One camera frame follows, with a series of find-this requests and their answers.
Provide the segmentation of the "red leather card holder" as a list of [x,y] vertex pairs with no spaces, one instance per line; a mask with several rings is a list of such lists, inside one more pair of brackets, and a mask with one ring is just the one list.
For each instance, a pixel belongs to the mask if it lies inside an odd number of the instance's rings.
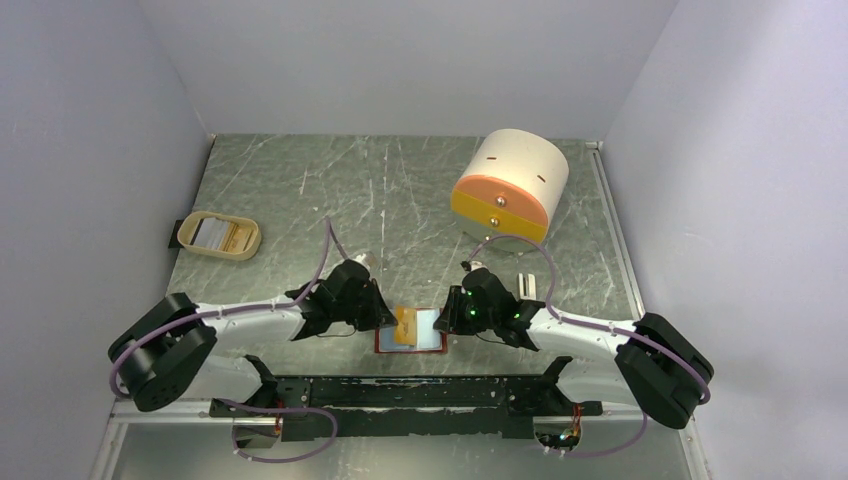
[[417,309],[417,346],[409,347],[394,342],[395,327],[379,329],[375,334],[374,351],[377,354],[445,354],[448,351],[447,335],[433,328],[440,309]]

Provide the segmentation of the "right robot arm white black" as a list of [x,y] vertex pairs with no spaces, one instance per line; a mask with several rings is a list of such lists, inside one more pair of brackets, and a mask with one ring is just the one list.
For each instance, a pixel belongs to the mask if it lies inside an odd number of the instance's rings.
[[434,328],[466,336],[491,331],[508,346],[567,357],[539,389],[542,406],[553,414],[575,403],[609,402],[636,406],[655,422],[682,429],[704,404],[714,376],[707,358],[659,314],[636,321],[570,314],[515,297],[487,268],[450,288]]

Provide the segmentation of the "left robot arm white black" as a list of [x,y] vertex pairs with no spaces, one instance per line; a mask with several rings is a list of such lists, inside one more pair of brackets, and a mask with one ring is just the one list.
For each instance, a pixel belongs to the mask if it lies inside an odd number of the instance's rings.
[[325,279],[259,302],[212,305],[168,295],[109,347],[109,386],[141,412],[209,398],[261,416],[286,404],[278,380],[258,356],[228,351],[321,336],[336,323],[355,332],[397,323],[360,260],[344,260]]

